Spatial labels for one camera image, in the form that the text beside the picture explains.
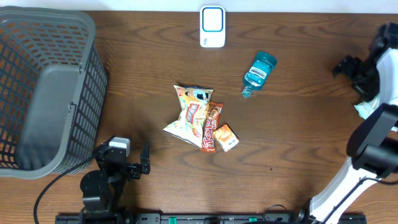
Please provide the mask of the green white paper label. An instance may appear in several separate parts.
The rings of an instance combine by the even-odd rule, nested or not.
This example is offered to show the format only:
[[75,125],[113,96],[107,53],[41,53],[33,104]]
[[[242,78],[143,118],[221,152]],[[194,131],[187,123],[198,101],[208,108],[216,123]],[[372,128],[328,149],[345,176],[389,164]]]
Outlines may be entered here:
[[380,96],[376,95],[375,98],[369,102],[361,102],[357,105],[354,105],[354,108],[358,112],[358,115],[367,119],[380,105]]

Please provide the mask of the orange chocolate bar wrapper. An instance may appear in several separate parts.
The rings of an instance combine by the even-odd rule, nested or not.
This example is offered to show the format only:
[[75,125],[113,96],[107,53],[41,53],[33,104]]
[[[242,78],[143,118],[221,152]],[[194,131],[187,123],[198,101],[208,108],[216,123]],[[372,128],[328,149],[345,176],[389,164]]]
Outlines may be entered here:
[[215,138],[213,137],[213,132],[216,131],[218,127],[223,106],[223,103],[216,103],[213,101],[211,101],[209,104],[208,114],[203,125],[201,150],[204,152],[216,152]]

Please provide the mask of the cream snack bag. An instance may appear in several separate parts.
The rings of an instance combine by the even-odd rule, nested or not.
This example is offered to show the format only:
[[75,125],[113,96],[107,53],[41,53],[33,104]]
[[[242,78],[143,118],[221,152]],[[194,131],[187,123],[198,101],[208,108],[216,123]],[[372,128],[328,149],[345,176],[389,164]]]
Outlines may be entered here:
[[178,119],[168,124],[163,131],[196,147],[201,147],[203,124],[208,114],[213,90],[178,85],[174,85],[174,88],[178,95],[181,112]]

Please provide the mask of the small orange snack packet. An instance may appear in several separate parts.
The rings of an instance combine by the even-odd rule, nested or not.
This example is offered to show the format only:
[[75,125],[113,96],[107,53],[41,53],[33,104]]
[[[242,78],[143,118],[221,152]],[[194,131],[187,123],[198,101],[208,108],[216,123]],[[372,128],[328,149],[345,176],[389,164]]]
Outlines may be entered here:
[[238,137],[227,124],[214,131],[213,137],[217,140],[224,152],[230,151],[239,143]]

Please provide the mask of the blue mouthwash bottle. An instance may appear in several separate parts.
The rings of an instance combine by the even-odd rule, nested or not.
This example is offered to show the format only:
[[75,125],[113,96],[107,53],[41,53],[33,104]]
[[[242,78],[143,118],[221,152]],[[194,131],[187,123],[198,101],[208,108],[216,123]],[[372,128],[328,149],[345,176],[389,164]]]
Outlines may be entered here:
[[273,55],[258,51],[251,67],[243,78],[243,97],[250,98],[255,91],[261,91],[276,65],[277,59]]

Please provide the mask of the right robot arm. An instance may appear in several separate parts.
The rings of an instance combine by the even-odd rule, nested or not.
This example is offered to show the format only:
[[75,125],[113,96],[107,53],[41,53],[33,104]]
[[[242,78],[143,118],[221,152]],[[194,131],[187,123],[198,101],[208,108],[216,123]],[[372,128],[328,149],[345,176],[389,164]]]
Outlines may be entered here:
[[366,60],[347,55],[332,70],[344,74],[363,103],[378,103],[348,140],[347,159],[332,181],[301,209],[295,223],[366,223],[365,215],[346,209],[374,184],[397,185],[386,177],[397,173],[397,24],[380,26]]

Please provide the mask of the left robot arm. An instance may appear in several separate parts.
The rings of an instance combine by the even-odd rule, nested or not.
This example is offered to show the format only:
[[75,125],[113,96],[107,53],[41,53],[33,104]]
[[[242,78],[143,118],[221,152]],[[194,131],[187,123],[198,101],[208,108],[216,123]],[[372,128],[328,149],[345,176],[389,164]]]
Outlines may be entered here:
[[93,155],[99,167],[83,176],[80,188],[84,208],[79,213],[82,224],[131,224],[134,215],[118,205],[126,182],[150,173],[149,143],[140,155],[139,163],[127,161],[128,149],[111,141],[98,146]]

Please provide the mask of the white barcode scanner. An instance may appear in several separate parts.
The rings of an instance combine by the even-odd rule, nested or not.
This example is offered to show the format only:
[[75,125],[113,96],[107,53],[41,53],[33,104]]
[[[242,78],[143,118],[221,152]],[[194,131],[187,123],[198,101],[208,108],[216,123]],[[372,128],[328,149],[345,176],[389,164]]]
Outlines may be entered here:
[[203,6],[200,9],[200,45],[221,48],[226,40],[226,12],[222,6]]

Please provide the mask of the grey plastic shopping basket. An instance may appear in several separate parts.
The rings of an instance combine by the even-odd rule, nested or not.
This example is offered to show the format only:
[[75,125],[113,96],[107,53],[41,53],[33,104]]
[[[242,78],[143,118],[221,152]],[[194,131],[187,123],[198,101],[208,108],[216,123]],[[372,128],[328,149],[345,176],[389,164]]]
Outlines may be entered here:
[[96,26],[80,11],[1,8],[1,176],[86,167],[108,76]]

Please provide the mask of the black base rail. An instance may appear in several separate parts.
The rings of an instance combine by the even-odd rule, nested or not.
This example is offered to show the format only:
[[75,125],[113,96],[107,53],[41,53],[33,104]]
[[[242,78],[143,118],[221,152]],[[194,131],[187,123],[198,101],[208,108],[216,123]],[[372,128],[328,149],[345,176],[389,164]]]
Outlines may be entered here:
[[57,215],[55,224],[79,223],[131,223],[131,224],[240,224],[240,223],[295,223],[292,214],[267,213],[265,215],[161,215],[159,213],[140,213],[127,217],[90,218],[83,215]]

